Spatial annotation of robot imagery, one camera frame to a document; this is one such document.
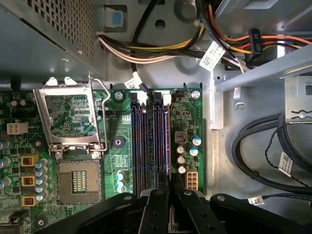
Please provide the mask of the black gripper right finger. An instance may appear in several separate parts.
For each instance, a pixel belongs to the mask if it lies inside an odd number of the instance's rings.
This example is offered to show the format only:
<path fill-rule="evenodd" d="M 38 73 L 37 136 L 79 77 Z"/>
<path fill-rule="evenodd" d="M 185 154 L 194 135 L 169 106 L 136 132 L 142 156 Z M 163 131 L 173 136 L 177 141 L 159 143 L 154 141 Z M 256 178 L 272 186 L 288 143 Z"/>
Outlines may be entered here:
<path fill-rule="evenodd" d="M 179 204 L 175 211 L 179 225 L 197 234 L 310 234 L 312 227 L 271 213 L 227 194 L 210 200 L 187 189 L 181 175 L 172 174 L 172 189 Z"/>

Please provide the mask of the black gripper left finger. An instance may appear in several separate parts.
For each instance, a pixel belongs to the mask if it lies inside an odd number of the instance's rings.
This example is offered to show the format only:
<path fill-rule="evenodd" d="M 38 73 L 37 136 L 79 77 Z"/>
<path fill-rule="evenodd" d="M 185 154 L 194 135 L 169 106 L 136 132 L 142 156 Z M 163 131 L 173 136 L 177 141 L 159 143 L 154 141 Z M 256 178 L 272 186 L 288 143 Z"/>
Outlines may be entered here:
<path fill-rule="evenodd" d="M 156 189 L 138 198 L 121 193 L 78 214 L 54 223 L 40 234 L 166 234 L 169 182 L 160 174 Z"/>

